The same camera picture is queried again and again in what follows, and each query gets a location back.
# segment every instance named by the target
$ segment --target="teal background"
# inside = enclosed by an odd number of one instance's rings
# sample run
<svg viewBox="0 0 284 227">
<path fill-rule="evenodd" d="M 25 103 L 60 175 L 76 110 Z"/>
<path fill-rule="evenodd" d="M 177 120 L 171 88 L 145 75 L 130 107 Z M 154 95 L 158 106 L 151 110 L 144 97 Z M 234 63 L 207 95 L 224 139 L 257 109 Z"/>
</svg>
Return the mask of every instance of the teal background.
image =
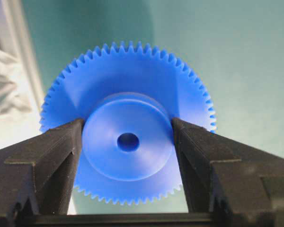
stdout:
<svg viewBox="0 0 284 227">
<path fill-rule="evenodd" d="M 194 68 L 213 98 L 218 134 L 284 157 L 284 0 L 22 3 L 45 91 L 87 49 L 149 42 Z M 73 196 L 79 213 L 187 211 L 183 191 L 130 207 Z"/>
</svg>

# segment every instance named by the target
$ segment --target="plastic gear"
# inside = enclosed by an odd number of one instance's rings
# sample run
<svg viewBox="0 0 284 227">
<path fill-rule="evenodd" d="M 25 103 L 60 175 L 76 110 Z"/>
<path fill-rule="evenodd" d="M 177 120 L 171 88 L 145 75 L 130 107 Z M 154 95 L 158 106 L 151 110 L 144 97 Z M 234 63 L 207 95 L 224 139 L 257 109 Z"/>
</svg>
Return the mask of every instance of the plastic gear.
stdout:
<svg viewBox="0 0 284 227">
<path fill-rule="evenodd" d="M 116 204 L 153 201 L 182 184 L 172 117 L 215 129 L 212 101 L 174 54 L 106 44 L 67 66 L 48 90 L 41 131 L 83 118 L 75 187 Z"/>
</svg>

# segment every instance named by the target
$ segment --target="blue plastic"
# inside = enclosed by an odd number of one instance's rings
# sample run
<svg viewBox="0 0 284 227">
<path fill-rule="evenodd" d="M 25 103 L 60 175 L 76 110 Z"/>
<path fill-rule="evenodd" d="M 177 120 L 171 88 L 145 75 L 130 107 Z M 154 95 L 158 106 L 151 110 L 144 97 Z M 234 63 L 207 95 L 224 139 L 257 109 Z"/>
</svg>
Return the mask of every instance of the blue plastic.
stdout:
<svg viewBox="0 0 284 227">
<path fill-rule="evenodd" d="M 160 199 L 182 184 L 170 120 L 215 129 L 213 104 L 197 75 L 172 53 L 121 42 L 96 47 L 54 81 L 41 131 L 85 119 L 75 186 L 113 203 Z"/>
</svg>

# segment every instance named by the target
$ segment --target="center hole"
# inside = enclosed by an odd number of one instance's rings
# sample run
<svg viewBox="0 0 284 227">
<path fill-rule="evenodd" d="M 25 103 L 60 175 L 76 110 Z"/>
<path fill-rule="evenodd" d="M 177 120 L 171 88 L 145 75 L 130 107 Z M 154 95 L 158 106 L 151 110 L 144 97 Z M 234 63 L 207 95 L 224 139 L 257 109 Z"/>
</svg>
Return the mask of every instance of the center hole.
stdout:
<svg viewBox="0 0 284 227">
<path fill-rule="evenodd" d="M 139 139 L 135 134 L 123 133 L 117 140 L 120 149 L 126 152 L 135 151 L 139 146 Z"/>
</svg>

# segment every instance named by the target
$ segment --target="blue gear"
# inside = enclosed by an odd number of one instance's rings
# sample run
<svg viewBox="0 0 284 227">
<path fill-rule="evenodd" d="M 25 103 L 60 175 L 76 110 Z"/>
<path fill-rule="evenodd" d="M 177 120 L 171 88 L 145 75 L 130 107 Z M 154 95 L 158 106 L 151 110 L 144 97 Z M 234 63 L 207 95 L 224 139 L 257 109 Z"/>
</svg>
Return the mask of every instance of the blue gear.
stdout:
<svg viewBox="0 0 284 227">
<path fill-rule="evenodd" d="M 197 75 L 172 53 L 140 42 L 88 50 L 44 100 L 42 132 L 85 120 L 75 187 L 107 203 L 138 204 L 179 189 L 172 117 L 215 129 L 213 104 Z"/>
</svg>

